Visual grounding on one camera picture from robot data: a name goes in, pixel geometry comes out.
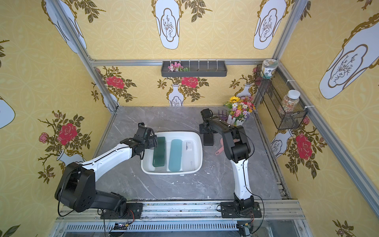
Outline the black pencil case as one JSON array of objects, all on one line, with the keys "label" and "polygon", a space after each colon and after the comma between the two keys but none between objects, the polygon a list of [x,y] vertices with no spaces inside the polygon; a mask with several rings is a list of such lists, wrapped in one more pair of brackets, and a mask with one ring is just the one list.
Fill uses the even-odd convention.
[{"label": "black pencil case", "polygon": [[213,133],[204,133],[203,134],[203,145],[204,146],[213,146],[214,145],[214,134]]}]

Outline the dark green pencil case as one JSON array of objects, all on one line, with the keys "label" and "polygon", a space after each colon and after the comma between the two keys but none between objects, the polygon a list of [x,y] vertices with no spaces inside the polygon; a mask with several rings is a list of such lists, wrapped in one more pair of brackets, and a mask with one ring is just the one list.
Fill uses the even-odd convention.
[{"label": "dark green pencil case", "polygon": [[157,147],[153,154],[153,167],[163,167],[166,162],[166,140],[165,137],[157,138]]}]

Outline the clear rounded pencil case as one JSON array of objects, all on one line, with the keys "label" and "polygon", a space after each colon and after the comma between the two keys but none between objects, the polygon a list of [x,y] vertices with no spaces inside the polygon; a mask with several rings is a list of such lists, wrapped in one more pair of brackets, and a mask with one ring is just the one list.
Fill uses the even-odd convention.
[{"label": "clear rounded pencil case", "polygon": [[195,150],[192,141],[182,142],[182,171],[193,171],[195,169]]}]

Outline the teal translucent pencil case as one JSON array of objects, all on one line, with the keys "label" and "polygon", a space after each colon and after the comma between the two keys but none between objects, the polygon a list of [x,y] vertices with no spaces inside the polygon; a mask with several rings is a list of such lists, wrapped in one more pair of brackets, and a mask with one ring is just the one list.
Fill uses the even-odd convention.
[{"label": "teal translucent pencil case", "polygon": [[179,172],[182,162],[182,140],[174,139],[171,141],[170,157],[168,169],[171,172]]}]

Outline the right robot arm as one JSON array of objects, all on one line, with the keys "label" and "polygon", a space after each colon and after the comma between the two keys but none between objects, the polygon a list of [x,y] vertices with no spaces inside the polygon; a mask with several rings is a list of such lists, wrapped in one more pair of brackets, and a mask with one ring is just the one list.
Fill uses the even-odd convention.
[{"label": "right robot arm", "polygon": [[255,205],[254,195],[250,190],[248,180],[248,159],[251,154],[249,139],[243,126],[226,123],[214,115],[210,109],[201,112],[203,122],[199,125],[199,132],[203,135],[203,145],[214,145],[214,134],[222,136],[224,153],[232,163],[235,180],[234,206],[238,215],[246,215]]}]

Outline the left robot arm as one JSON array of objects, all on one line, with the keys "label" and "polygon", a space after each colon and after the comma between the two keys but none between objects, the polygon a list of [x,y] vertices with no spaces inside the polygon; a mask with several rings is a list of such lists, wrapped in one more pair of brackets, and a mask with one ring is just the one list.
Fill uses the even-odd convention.
[{"label": "left robot arm", "polygon": [[54,197],[59,204],[64,204],[75,212],[102,209],[125,217],[129,212],[126,198],[114,192],[97,190],[96,182],[108,171],[135,156],[143,159],[145,150],[156,148],[157,145],[153,129],[139,123],[132,138],[122,140],[111,150],[90,161],[67,165]]}]

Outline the white storage box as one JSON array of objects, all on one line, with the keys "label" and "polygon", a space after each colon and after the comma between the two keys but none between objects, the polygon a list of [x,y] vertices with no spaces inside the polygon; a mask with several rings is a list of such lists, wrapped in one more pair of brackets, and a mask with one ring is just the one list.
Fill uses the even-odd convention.
[{"label": "white storage box", "polygon": [[191,131],[158,132],[158,146],[148,149],[141,169],[149,175],[185,175],[202,167],[203,149],[199,134]]}]

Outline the pink hand broom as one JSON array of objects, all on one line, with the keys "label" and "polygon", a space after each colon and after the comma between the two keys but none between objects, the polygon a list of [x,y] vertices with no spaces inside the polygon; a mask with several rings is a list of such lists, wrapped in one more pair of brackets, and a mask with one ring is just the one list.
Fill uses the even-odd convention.
[{"label": "pink hand broom", "polygon": [[220,139],[220,145],[221,145],[221,147],[215,153],[216,156],[220,155],[224,151],[224,143],[223,143],[223,139],[222,138]]}]

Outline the white fence flower planter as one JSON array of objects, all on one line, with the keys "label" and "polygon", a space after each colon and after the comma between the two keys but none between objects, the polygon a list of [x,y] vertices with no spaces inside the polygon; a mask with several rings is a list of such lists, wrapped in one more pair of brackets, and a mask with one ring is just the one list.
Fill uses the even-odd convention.
[{"label": "white fence flower planter", "polygon": [[243,125],[256,110],[253,100],[254,97],[252,96],[231,97],[229,101],[224,104],[229,110],[227,123],[236,126]]}]

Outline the small pink shelf flowers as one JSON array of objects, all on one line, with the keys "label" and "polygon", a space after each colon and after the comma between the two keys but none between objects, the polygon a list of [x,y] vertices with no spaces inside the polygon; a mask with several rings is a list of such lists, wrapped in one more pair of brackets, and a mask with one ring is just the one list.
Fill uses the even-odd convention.
[{"label": "small pink shelf flowers", "polygon": [[182,66],[181,63],[174,62],[167,67],[170,72],[188,72],[189,68]]}]

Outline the clear jar white lid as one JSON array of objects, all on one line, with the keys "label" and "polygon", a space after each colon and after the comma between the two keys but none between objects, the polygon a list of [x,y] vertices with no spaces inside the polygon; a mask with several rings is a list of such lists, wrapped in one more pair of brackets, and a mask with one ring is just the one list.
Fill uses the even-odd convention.
[{"label": "clear jar white lid", "polygon": [[300,100],[300,95],[300,92],[297,90],[289,90],[282,99],[279,112],[282,115],[293,112]]}]

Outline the small circuit board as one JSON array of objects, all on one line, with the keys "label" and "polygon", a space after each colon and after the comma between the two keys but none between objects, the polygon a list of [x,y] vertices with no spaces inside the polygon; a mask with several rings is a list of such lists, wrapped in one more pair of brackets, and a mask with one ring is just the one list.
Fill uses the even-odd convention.
[{"label": "small circuit board", "polygon": [[129,223],[127,222],[116,222],[114,224],[113,231],[125,231],[129,227]]}]

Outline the grey wall shelf tray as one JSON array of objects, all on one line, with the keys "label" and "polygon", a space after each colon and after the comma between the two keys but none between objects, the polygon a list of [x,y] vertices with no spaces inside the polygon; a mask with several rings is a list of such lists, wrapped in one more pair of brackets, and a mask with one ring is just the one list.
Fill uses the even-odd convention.
[{"label": "grey wall shelf tray", "polygon": [[[189,68],[188,72],[170,72],[168,66],[170,63],[178,62],[182,66]],[[170,60],[163,61],[161,66],[161,75],[163,77],[226,77],[228,68],[223,60]]]}]

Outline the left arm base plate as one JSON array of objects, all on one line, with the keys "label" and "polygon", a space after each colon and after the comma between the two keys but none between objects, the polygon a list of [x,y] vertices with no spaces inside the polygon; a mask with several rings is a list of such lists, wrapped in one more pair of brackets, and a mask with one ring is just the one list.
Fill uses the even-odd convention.
[{"label": "left arm base plate", "polygon": [[101,219],[140,219],[142,215],[143,204],[141,202],[124,203],[116,210],[106,209],[104,213],[101,213]]}]

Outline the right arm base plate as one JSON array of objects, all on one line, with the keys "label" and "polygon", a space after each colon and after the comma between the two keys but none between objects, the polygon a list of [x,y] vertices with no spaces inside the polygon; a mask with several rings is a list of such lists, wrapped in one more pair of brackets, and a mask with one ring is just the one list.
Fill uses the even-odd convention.
[{"label": "right arm base plate", "polygon": [[258,202],[253,206],[240,208],[234,202],[221,202],[220,212],[222,218],[262,218],[262,209]]}]

